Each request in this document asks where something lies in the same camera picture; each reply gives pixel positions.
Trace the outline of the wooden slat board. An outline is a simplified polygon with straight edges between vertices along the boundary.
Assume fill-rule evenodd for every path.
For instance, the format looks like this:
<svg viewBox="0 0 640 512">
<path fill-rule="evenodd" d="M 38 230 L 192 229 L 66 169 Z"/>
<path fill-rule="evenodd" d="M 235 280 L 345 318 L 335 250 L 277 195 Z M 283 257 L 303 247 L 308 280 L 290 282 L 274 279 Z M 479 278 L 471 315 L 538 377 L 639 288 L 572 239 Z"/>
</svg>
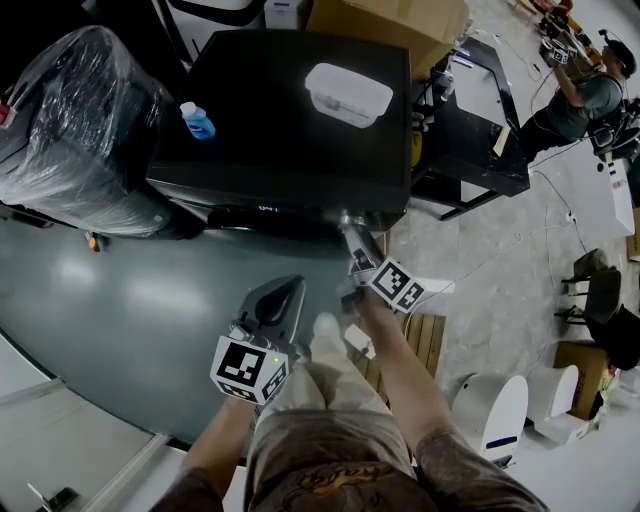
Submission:
<svg viewBox="0 0 640 512">
<path fill-rule="evenodd" d="M 428 373 L 435 377 L 443 343 L 446 317 L 422 313 L 413 313 L 412 315 L 396 313 L 395 317 L 406 335 L 411 350 Z M 375 361 L 375 357 L 369 358 L 373 351 L 349 348 L 348 354 L 365 380 L 374 388 L 382 401 L 389 405 L 379 365 Z"/>
</svg>

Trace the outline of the blue detergent bottle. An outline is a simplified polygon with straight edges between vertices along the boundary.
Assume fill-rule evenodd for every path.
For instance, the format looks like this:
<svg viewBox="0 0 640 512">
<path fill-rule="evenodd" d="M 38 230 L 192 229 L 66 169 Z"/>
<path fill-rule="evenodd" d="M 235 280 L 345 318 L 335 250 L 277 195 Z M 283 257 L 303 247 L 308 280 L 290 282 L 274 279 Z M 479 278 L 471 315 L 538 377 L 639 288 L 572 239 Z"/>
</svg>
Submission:
<svg viewBox="0 0 640 512">
<path fill-rule="evenodd" d="M 185 102 L 180 105 L 180 112 L 187 128 L 192 136 L 199 140 L 212 139 L 216 129 L 208 118 L 206 111 L 198 107 L 194 102 Z"/>
</svg>

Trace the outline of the white cabinet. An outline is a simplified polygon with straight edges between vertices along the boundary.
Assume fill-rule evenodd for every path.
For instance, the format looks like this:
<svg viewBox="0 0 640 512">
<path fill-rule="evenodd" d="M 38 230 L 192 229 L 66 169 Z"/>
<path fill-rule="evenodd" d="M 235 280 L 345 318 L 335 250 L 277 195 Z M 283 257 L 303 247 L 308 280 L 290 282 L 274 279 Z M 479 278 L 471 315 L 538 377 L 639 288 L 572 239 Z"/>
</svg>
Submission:
<svg viewBox="0 0 640 512">
<path fill-rule="evenodd" d="M 47 376 L 0 334 L 0 512 L 124 512 L 167 442 Z"/>
</svg>

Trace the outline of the black bag heap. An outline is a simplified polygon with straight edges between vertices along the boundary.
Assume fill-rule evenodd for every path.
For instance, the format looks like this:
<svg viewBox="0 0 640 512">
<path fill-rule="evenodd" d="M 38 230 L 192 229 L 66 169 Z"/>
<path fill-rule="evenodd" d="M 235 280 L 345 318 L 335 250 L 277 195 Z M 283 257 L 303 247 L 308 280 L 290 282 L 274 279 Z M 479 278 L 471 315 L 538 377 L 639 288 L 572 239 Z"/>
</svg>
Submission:
<svg viewBox="0 0 640 512">
<path fill-rule="evenodd" d="M 607 353 L 612 366 L 629 371 L 640 365 L 640 317 L 624 305 L 607 323 L 587 318 L 586 325 L 596 345 Z"/>
</svg>

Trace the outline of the black washing machine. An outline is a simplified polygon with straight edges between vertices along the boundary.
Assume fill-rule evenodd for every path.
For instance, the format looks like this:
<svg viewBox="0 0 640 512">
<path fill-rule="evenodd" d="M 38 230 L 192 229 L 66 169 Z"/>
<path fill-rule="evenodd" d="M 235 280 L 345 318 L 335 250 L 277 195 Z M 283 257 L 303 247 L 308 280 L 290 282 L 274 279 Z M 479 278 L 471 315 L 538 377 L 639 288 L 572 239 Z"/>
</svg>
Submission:
<svg viewBox="0 0 640 512">
<path fill-rule="evenodd" d="M 389 86 L 386 113 L 359 129 L 318 112 L 305 78 L 319 63 Z M 410 89 L 400 47 L 294 30 L 217 32 L 164 123 L 147 181 L 210 229 L 339 242 L 347 210 L 385 231 L 409 202 Z M 192 136 L 185 102 L 206 111 L 212 139 Z"/>
</svg>

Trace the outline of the small cardboard box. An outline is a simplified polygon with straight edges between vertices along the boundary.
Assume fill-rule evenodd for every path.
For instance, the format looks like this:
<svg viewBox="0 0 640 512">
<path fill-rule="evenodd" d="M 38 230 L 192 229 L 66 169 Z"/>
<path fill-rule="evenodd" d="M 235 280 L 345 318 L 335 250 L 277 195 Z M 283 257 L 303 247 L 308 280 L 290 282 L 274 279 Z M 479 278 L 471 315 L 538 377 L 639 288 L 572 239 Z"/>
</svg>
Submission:
<svg viewBox="0 0 640 512">
<path fill-rule="evenodd" d="M 606 351 L 594 342 L 560 341 L 557 345 L 554 367 L 578 368 L 578 383 L 569 413 L 579 419 L 591 419 L 596 395 L 600 391 L 602 377 L 608 371 L 609 358 Z"/>
</svg>

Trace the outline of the white plastic container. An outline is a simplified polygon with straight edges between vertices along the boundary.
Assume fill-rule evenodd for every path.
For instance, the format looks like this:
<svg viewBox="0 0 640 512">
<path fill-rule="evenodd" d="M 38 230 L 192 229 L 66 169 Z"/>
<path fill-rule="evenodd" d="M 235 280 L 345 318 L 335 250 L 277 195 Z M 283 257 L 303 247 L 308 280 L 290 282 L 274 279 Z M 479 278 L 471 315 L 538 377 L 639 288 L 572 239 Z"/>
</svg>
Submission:
<svg viewBox="0 0 640 512">
<path fill-rule="evenodd" d="M 389 86 L 329 63 L 314 66 L 305 88 L 318 112 L 359 129 L 384 115 L 393 98 Z"/>
</svg>

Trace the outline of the plastic-wrapped dark appliance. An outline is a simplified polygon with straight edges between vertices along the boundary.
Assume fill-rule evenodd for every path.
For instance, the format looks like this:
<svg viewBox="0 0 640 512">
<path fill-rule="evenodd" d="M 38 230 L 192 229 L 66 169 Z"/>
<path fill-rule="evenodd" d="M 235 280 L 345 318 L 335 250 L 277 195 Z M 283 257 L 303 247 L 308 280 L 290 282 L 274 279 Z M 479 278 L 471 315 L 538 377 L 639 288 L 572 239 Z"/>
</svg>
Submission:
<svg viewBox="0 0 640 512">
<path fill-rule="evenodd" d="M 103 235 L 149 237 L 172 204 L 146 180 L 171 95 L 116 34 L 86 26 L 39 54 L 0 125 L 0 202 Z"/>
</svg>

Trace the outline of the white chair with black frame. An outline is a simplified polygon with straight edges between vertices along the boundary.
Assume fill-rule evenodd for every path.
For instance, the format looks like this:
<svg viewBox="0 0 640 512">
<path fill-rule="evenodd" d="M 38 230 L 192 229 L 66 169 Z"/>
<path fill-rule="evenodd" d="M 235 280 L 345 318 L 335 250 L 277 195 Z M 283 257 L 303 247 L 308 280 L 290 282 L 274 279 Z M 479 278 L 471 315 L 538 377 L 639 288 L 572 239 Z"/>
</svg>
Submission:
<svg viewBox="0 0 640 512">
<path fill-rule="evenodd" d="M 211 22 L 234 27 L 242 27 L 250 24 L 263 10 L 266 2 L 266 0 L 251 0 L 251 2 L 242 9 L 222 9 L 188 0 L 167 1 L 172 7 L 182 12 Z"/>
</svg>

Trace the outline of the person's right forearm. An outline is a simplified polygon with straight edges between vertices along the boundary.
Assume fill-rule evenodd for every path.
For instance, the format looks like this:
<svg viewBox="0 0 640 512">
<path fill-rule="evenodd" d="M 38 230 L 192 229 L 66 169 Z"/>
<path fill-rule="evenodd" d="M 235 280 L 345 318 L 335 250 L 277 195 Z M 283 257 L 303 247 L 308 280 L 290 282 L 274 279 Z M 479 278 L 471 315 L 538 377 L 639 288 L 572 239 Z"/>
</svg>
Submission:
<svg viewBox="0 0 640 512">
<path fill-rule="evenodd" d="M 356 309 L 374 346 L 391 411 L 409 448 L 416 453 L 426 436 L 453 426 L 449 407 L 386 302 L 367 289 Z"/>
</svg>

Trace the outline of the person's brown printed shirt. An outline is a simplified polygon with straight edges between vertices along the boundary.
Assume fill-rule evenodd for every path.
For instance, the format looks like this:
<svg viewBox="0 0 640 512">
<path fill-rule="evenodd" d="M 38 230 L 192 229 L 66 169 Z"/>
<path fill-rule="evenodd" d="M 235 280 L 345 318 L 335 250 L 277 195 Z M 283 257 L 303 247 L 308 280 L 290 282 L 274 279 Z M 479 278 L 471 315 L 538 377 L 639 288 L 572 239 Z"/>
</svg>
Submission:
<svg viewBox="0 0 640 512">
<path fill-rule="evenodd" d="M 243 512 L 549 512 L 450 427 L 410 453 L 370 411 L 290 410 L 256 428 Z"/>
</svg>

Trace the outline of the white carton box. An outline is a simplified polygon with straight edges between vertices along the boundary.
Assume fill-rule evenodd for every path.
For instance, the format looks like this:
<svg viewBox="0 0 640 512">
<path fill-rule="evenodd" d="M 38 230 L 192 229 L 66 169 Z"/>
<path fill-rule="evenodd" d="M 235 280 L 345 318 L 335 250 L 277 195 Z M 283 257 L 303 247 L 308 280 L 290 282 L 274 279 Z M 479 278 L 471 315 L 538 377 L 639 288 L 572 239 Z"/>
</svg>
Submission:
<svg viewBox="0 0 640 512">
<path fill-rule="evenodd" d="M 264 4 L 267 29 L 304 30 L 312 0 L 266 0 Z"/>
</svg>

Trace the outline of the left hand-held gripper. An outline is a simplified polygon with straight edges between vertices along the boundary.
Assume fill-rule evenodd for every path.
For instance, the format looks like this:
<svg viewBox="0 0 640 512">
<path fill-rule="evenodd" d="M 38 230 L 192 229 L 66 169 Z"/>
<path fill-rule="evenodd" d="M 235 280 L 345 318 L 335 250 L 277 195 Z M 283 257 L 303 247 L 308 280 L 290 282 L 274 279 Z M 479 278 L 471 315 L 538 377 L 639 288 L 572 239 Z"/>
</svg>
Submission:
<svg viewBox="0 0 640 512">
<path fill-rule="evenodd" d="M 246 322 L 233 321 L 219 338 L 211 366 L 210 378 L 222 393 L 253 404 L 266 404 L 276 395 L 300 357 L 296 336 L 305 294 L 305 279 L 296 274 L 247 295 Z"/>
</svg>

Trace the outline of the person's beige trousers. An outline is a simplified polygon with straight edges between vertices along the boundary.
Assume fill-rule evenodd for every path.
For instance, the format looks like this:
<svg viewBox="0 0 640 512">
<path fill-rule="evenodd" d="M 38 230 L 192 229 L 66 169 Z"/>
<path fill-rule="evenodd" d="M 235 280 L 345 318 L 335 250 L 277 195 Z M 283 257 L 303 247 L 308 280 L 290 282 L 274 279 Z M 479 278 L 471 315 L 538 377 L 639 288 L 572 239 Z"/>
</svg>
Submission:
<svg viewBox="0 0 640 512">
<path fill-rule="evenodd" d="M 311 358 L 295 365 L 261 412 L 253 439 L 291 434 L 299 421 L 309 420 L 320 428 L 336 423 L 367 438 L 402 443 L 397 421 L 348 358 L 344 342 L 316 335 L 310 349 Z"/>
</svg>

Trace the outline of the black table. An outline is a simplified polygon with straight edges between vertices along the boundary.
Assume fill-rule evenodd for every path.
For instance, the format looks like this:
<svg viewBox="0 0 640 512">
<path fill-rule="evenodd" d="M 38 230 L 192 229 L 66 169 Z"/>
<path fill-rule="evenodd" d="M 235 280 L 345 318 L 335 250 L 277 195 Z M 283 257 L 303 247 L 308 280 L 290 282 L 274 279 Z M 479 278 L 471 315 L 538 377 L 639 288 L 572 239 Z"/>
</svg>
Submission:
<svg viewBox="0 0 640 512">
<path fill-rule="evenodd" d="M 413 86 L 412 130 L 424 133 L 410 196 L 449 210 L 450 220 L 530 187 L 511 89 L 494 47 L 473 37 Z M 503 125 L 511 133 L 500 158 L 492 148 Z"/>
</svg>

